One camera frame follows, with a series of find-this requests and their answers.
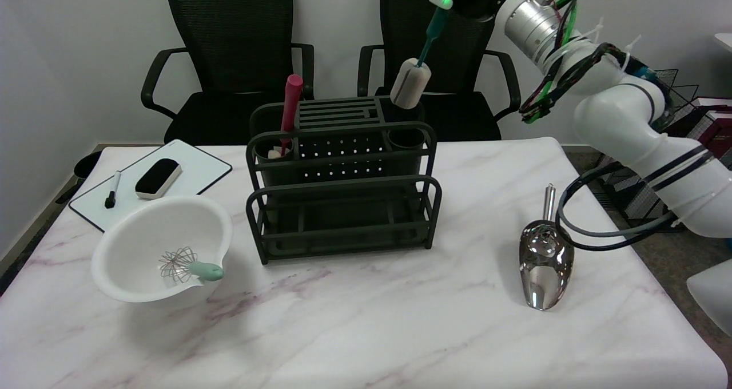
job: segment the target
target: black marker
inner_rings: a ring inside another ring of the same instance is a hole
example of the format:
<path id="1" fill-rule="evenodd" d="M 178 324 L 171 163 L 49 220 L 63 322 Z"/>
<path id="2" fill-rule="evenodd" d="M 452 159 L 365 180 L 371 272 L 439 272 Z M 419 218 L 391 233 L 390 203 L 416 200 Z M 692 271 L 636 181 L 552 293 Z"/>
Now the black marker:
<path id="1" fill-rule="evenodd" d="M 120 177 L 122 176 L 122 173 L 118 170 L 117 172 L 114 172 L 114 176 L 112 176 L 112 187 L 109 190 L 109 197 L 104 201 L 104 207 L 107 209 L 112 209 L 114 207 L 114 204 L 117 202 L 117 199 L 115 199 L 115 195 L 117 195 L 117 188 L 120 186 Z"/>

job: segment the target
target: chair seat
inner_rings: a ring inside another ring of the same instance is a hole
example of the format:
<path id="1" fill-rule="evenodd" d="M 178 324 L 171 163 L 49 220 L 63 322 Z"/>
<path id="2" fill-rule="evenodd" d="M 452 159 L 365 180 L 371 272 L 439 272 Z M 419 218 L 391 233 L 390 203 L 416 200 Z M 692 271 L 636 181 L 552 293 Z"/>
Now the chair seat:
<path id="1" fill-rule="evenodd" d="M 377 96 L 389 91 L 379 87 Z M 501 129 L 481 92 L 424 94 L 424 122 L 437 133 L 438 141 L 501 140 Z"/>
<path id="2" fill-rule="evenodd" d="M 165 132 L 165 143 L 180 139 L 193 146 L 245 145 L 251 137 L 249 116 L 253 111 L 282 101 L 282 92 L 194 93 Z"/>

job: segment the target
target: black mesh office chair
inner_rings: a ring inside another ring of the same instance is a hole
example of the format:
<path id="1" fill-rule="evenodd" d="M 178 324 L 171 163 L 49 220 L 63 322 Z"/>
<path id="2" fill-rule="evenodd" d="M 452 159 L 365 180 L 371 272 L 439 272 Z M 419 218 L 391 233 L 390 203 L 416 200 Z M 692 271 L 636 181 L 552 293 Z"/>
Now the black mesh office chair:
<path id="1" fill-rule="evenodd" d="M 142 89 L 146 108 L 173 119 L 165 142 L 236 145 L 249 141 L 249 116 L 261 105 L 282 102 L 293 73 L 291 48 L 303 53 L 303 97 L 313 99 L 312 45 L 291 42 L 293 0 L 168 0 L 186 47 L 163 50 Z M 187 52 L 201 92 L 177 114 L 153 102 L 165 61 Z"/>
<path id="2" fill-rule="evenodd" d="M 425 30 L 435 12 L 426 0 L 381 0 L 383 45 L 361 48 L 358 95 L 368 94 L 369 71 L 374 50 L 384 50 L 384 87 L 376 94 L 389 94 L 401 64 L 419 57 L 424 46 Z M 432 71 L 426 92 L 446 95 L 423 95 L 426 122 L 437 132 L 440 141 L 501 140 L 497 121 L 518 111 L 521 93 L 513 62 L 505 53 L 486 50 L 494 23 L 476 22 L 451 14 L 441 37 L 432 44 L 426 63 Z M 499 58 L 509 89 L 510 107 L 498 115 L 491 113 L 486 98 L 474 91 L 478 69 L 484 55 Z"/>

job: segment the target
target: gray carpet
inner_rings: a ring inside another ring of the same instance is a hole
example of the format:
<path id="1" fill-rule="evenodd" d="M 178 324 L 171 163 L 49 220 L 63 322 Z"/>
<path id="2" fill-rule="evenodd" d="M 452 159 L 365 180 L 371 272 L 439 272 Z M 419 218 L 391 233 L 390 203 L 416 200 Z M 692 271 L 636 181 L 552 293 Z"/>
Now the gray carpet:
<path id="1" fill-rule="evenodd" d="M 580 173 L 593 168 L 597 161 L 595 154 L 570 153 L 567 156 Z M 0 296 L 15 279 L 60 212 L 61 209 L 45 223 L 13 266 L 0 276 Z M 608 210 L 608 213 L 618 227 L 627 228 L 619 212 Z M 722 359 L 730 375 L 728 388 L 732 389 L 732 338 L 706 316 L 686 287 L 686 280 L 690 276 L 732 258 L 732 251 L 723 240 L 698 237 L 691 232 L 659 233 L 633 247 L 706 344 Z"/>

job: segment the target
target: red handle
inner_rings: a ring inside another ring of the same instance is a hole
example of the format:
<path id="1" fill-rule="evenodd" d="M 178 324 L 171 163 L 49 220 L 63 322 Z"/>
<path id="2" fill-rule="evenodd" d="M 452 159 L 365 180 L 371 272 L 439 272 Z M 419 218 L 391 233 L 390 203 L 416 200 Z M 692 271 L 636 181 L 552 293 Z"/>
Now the red handle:
<path id="1" fill-rule="evenodd" d="M 285 85 L 285 108 L 282 113 L 283 132 L 290 132 L 295 128 L 295 113 L 297 113 L 297 105 L 300 103 L 300 94 L 303 92 L 303 78 L 297 74 L 290 74 Z M 290 139 L 282 139 L 282 149 L 280 154 L 285 155 L 285 147 Z"/>

